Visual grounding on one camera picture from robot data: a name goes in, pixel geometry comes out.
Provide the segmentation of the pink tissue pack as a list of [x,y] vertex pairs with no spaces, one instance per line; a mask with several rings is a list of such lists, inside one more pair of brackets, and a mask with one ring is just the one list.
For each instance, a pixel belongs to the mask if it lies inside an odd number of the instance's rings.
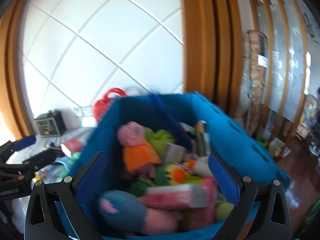
[[164,210],[187,210],[207,207],[209,194],[196,184],[149,187],[140,200],[147,207]]

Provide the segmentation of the pink pig plush blue body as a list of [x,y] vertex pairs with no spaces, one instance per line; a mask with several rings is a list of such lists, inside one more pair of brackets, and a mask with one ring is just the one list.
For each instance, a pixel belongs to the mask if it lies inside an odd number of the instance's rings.
[[125,191],[106,191],[98,200],[103,220],[111,227],[147,236],[174,233],[183,214],[180,211],[153,209]]

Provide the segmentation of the blue fabric storage bin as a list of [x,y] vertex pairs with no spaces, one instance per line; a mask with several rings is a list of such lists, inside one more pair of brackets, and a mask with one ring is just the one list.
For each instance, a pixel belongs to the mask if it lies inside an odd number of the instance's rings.
[[[154,132],[164,129],[175,139],[174,144],[166,144],[155,178],[137,176],[125,168],[123,146],[118,141],[117,131],[131,121]],[[241,176],[249,176],[255,182],[269,184],[277,179],[284,191],[290,184],[287,173],[278,167],[259,142],[219,107],[197,93],[117,98],[87,139],[68,174],[75,176],[97,152],[106,154],[105,169],[89,178],[93,185],[85,187],[88,200],[80,200],[79,205],[102,239],[214,239],[234,208],[227,202],[209,169],[208,159],[214,152]],[[174,233],[147,236],[117,230],[109,226],[99,213],[98,200],[106,191],[125,191],[140,200],[149,187],[182,184],[203,187],[209,194],[209,203],[200,209],[170,210],[183,214]],[[57,210],[67,234],[76,237],[60,202]]]

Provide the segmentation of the dark green gift bag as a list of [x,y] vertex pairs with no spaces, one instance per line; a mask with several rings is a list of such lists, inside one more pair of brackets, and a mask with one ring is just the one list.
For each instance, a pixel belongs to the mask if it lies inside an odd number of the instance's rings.
[[43,138],[60,137],[66,131],[61,111],[58,110],[40,114],[34,119],[34,122],[39,130],[40,136]]

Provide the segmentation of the red plastic toy suitcase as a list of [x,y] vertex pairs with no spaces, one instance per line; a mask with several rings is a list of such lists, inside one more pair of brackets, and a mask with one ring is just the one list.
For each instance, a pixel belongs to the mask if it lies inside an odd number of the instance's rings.
[[105,112],[110,108],[114,99],[123,96],[127,96],[127,94],[122,89],[111,88],[93,105],[92,113],[97,124],[100,122]]

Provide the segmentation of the pig plush orange dress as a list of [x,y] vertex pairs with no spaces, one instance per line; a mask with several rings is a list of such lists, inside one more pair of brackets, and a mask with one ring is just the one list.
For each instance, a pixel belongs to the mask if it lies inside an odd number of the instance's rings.
[[136,122],[128,122],[118,129],[117,138],[123,146],[123,162],[127,172],[155,178],[156,168],[162,161],[146,141],[145,128]]

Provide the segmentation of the green plush toy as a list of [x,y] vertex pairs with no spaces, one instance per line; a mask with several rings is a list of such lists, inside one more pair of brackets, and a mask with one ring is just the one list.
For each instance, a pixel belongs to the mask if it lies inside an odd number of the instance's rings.
[[152,129],[145,127],[145,139],[153,147],[159,157],[162,157],[167,143],[174,144],[174,137],[164,129],[154,132]]

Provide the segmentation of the rolled patterned mat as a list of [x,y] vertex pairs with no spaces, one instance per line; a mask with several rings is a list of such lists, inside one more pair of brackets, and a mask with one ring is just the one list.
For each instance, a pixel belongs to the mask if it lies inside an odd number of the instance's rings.
[[268,66],[268,42],[264,33],[248,30],[244,41],[244,62],[239,96],[241,125],[252,135],[260,118],[260,105]]

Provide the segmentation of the wooden glass door cabinet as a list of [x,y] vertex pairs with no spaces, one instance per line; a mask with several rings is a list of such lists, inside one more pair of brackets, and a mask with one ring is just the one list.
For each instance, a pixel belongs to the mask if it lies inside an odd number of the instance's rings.
[[267,38],[265,83],[257,133],[288,142],[309,92],[314,28],[302,0],[249,0],[254,29]]

